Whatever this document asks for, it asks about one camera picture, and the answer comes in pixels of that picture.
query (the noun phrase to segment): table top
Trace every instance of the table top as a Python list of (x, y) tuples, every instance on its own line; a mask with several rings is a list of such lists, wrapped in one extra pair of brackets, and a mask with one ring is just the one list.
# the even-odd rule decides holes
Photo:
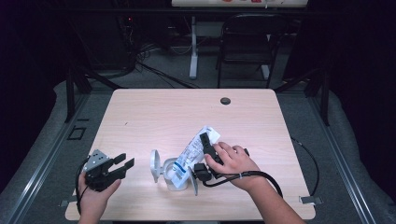
[[(231, 103), (223, 105), (223, 97)], [(170, 191), (163, 176), (154, 182), (151, 150), (158, 150), (163, 164), (178, 157), (206, 125), (221, 135), (220, 141), (247, 148), (303, 219), (315, 216), (312, 205), (299, 202), (309, 192), (272, 90), (151, 89), (114, 91), (92, 144), (90, 154), (99, 149), (111, 158), (121, 153), (126, 153), (126, 161), (134, 158), (134, 167), (110, 198), (102, 219), (261, 220), (248, 194), (231, 183), (207, 188), (198, 181), (195, 196), (191, 183), (182, 191)], [(79, 219), (76, 203), (69, 204), (65, 216)]]
[(306, 7), (308, 0), (172, 0), (173, 7)]

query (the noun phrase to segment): hand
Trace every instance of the hand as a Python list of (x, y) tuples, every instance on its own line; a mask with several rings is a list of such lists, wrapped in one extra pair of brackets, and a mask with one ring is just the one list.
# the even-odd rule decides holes
[(107, 207), (110, 196), (119, 188), (121, 180), (114, 181), (107, 189), (98, 192), (87, 188), (85, 172), (78, 177), (78, 189), (81, 197), (81, 217), (79, 223), (97, 223)]
[[(230, 147), (226, 143), (213, 144), (213, 148), (224, 162), (221, 165), (205, 154), (206, 163), (210, 168), (220, 174), (240, 174), (245, 171), (260, 171), (259, 166), (246, 154), (240, 146)], [(245, 176), (242, 179), (232, 180), (235, 186), (249, 192), (257, 181), (263, 181), (260, 176)]]

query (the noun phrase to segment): table hole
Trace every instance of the table hole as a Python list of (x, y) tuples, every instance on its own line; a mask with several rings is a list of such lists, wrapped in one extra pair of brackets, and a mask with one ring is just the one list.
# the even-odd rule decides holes
[(223, 97), (220, 99), (220, 102), (222, 105), (229, 105), (231, 103), (231, 100), (228, 97)]

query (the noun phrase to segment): black chair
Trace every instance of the black chair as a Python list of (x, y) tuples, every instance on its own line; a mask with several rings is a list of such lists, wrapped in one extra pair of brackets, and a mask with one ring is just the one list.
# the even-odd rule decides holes
[(238, 14), (224, 22), (221, 29), (217, 61), (218, 88), (221, 65), (257, 64), (269, 66), (265, 88), (269, 88), (279, 42), (288, 29), (288, 20), (274, 14)]

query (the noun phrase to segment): wire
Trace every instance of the wire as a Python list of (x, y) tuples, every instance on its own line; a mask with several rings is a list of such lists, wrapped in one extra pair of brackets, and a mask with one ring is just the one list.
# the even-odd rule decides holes
[(220, 176), (230, 175), (231, 177), (228, 177), (228, 178), (226, 178), (224, 180), (221, 180), (220, 182), (217, 182), (215, 184), (207, 184), (206, 181), (203, 181), (204, 186), (209, 187), (209, 188), (213, 188), (215, 186), (222, 185), (224, 183), (227, 183), (229, 181), (235, 180), (237, 178), (242, 178), (243, 176), (259, 175), (259, 176), (262, 176), (262, 177), (268, 179), (274, 185), (274, 187), (275, 187), (277, 193), (280, 195), (280, 197), (283, 198), (283, 193), (282, 193), (282, 190), (280, 189), (280, 186), (277, 184), (277, 182), (274, 180), (273, 177), (271, 177), (270, 175), (268, 175), (265, 172), (262, 172), (262, 171), (246, 171), (246, 172), (243, 172), (241, 174), (219, 174), (219, 175)]
[[(186, 24), (186, 26), (187, 26), (187, 28), (189, 29), (190, 34), (191, 34), (192, 31), (191, 31), (191, 28), (190, 28), (190, 24), (189, 24), (189, 22), (187, 21), (186, 17), (183, 17), (183, 20), (184, 20), (184, 23)], [(188, 49), (186, 49), (185, 51), (179, 52), (179, 51), (176, 50), (177, 48), (188, 48)], [(170, 47), (170, 49), (171, 49), (175, 54), (179, 54), (179, 55), (188, 53), (188, 52), (190, 51), (191, 48), (192, 48), (192, 43), (189, 44), (188, 46), (184, 46), (184, 47), (175, 47), (175, 46), (171, 46), (171, 47)]]
[(295, 138), (293, 138), (293, 137), (290, 137), (290, 138), (291, 138), (291, 140), (293, 140), (294, 142), (296, 142), (298, 145), (300, 145), (300, 147), (302, 147), (303, 149), (305, 149), (305, 151), (308, 153), (308, 155), (311, 157), (312, 161), (313, 161), (314, 164), (315, 164), (315, 168), (317, 169), (317, 181), (316, 181), (316, 183), (315, 183), (314, 189), (312, 190), (312, 192), (311, 192), (311, 194), (310, 194), (310, 196), (314, 196), (315, 193), (317, 192), (317, 188), (318, 188), (318, 185), (319, 185), (319, 179), (320, 179), (320, 177), (319, 177), (319, 167), (318, 167), (317, 160), (315, 160), (314, 155), (312, 155), (312, 153), (308, 150), (308, 148), (306, 148), (306, 147), (303, 145), (303, 143), (301, 143), (300, 141), (298, 141), (297, 139), (295, 139)]
[[(199, 43), (197, 43), (197, 46), (200, 46), (202, 43), (204, 43), (207, 39), (210, 39), (209, 37), (205, 37), (203, 40), (201, 40)], [(188, 48), (185, 51), (179, 52), (176, 49), (182, 49), (182, 48)], [(188, 45), (188, 46), (171, 46), (170, 49), (175, 53), (175, 54), (186, 54), (188, 53), (192, 48), (192, 45)]]
[(78, 178), (79, 178), (79, 175), (81, 174), (81, 171), (82, 171), (82, 167), (84, 166), (84, 164), (85, 163), (87, 163), (87, 161), (90, 159), (90, 156), (88, 156), (88, 158), (87, 159), (85, 159), (82, 163), (81, 163), (81, 165), (78, 167), (78, 170), (77, 170), (77, 173), (76, 173), (76, 185), (75, 185), (75, 189), (76, 189), (76, 198), (77, 198), (77, 210), (78, 210), (78, 212), (81, 214), (81, 206), (80, 206), (80, 202), (81, 202), (81, 198), (82, 198), (82, 195), (84, 194), (84, 192), (85, 192), (85, 190), (87, 189), (87, 188), (85, 188), (84, 189), (84, 191), (82, 192), (82, 194), (81, 195), (79, 195), (79, 188), (78, 188)]
[(169, 75), (166, 75), (164, 72), (159, 71), (159, 70), (157, 70), (157, 69), (155, 69), (155, 68), (152, 68), (152, 67), (150, 67), (150, 66), (148, 66), (148, 65), (146, 65), (146, 64), (144, 64), (144, 63), (141, 63), (141, 62), (139, 62), (139, 61), (136, 61), (136, 64), (139, 64), (139, 65), (142, 66), (143, 69), (146, 69), (146, 70), (148, 70), (148, 71), (150, 71), (150, 72), (156, 74), (157, 76), (159, 76), (160, 78), (162, 78), (166, 83), (168, 83), (168, 84), (171, 85), (171, 86), (172, 86), (172, 84), (170, 84), (170, 83), (169, 83), (168, 81), (166, 81), (164, 78), (168, 78), (168, 79), (170, 79), (170, 80), (172, 80), (172, 81), (174, 81), (174, 82), (176, 82), (176, 83), (178, 83), (178, 84), (180, 84), (180, 85), (182, 85), (182, 86), (184, 86), (184, 87), (186, 87), (186, 88), (188, 88), (188, 89), (197, 89), (197, 88), (199, 89), (199, 88), (200, 88), (199, 86), (197, 86), (197, 85), (195, 85), (195, 84), (193, 84), (193, 83), (190, 83), (190, 82), (187, 82), (187, 81), (183, 81), (183, 80), (178, 79), (178, 78), (176, 78), (176, 77), (171, 77), (171, 76), (169, 76)]

